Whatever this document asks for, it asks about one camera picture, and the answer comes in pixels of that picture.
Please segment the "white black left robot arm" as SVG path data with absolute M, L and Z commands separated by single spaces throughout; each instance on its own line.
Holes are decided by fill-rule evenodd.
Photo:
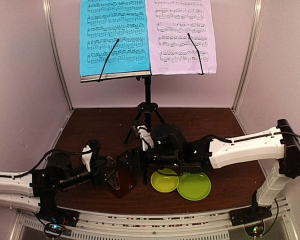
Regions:
M 56 203 L 58 192 L 104 180 L 107 158 L 99 155 L 100 143 L 89 141 L 80 152 L 51 149 L 25 172 L 0 172 L 0 206 L 32 211 L 57 222 L 66 214 Z

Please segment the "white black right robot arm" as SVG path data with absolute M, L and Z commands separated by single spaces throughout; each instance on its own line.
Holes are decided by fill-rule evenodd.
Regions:
M 135 123 L 131 131 L 141 141 L 141 147 L 117 157 L 131 170 L 145 172 L 149 166 L 156 166 L 171 169 L 182 177 L 186 173 L 200 174 L 229 165 L 273 159 L 271 173 L 253 193 L 251 205 L 230 212 L 235 224 L 270 217 L 277 195 L 289 180 L 300 176 L 300 135 L 286 119 L 250 135 L 223 138 L 210 134 L 195 141 L 187 141 L 176 125 L 167 123 L 153 129 Z

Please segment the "brown wooden metronome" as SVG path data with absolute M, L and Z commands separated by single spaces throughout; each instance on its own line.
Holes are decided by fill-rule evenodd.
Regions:
M 113 190 L 108 184 L 108 190 L 118 199 L 122 199 L 130 193 L 137 185 L 136 178 L 131 173 L 130 169 L 121 162 L 116 161 L 118 167 L 118 176 L 120 181 L 120 189 Z

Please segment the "lavender paper sheet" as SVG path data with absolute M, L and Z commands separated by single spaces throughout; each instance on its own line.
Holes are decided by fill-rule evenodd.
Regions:
M 209 0 L 147 0 L 145 9 L 153 75 L 216 74 Z

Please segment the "black perforated music stand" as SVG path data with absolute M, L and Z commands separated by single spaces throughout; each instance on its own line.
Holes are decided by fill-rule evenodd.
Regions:
M 158 114 L 158 105 L 151 100 L 151 82 L 152 82 L 152 72 L 151 69 L 148 71 L 139 72 L 126 72 L 126 73 L 112 73 L 112 74 L 100 74 L 92 76 L 80 76 L 82 82 L 102 82 L 105 80 L 120 79 L 126 77 L 135 77 L 138 80 L 144 81 L 145 87 L 145 100 L 137 106 L 136 119 L 139 120 L 141 116 L 145 117 L 145 126 L 148 129 L 151 128 L 151 117 L 152 114 Z

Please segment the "clear plastic metronome cover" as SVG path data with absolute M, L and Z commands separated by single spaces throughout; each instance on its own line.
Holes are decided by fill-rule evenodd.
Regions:
M 116 161 L 111 156 L 106 157 L 103 173 L 104 180 L 108 183 L 110 188 L 115 191 L 118 191 L 121 188 L 118 174 L 118 166 Z

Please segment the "blue sheet music paper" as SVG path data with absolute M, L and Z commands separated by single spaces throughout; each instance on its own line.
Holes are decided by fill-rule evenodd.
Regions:
M 81 77 L 151 69 L 145 1 L 82 0 L 79 31 Z

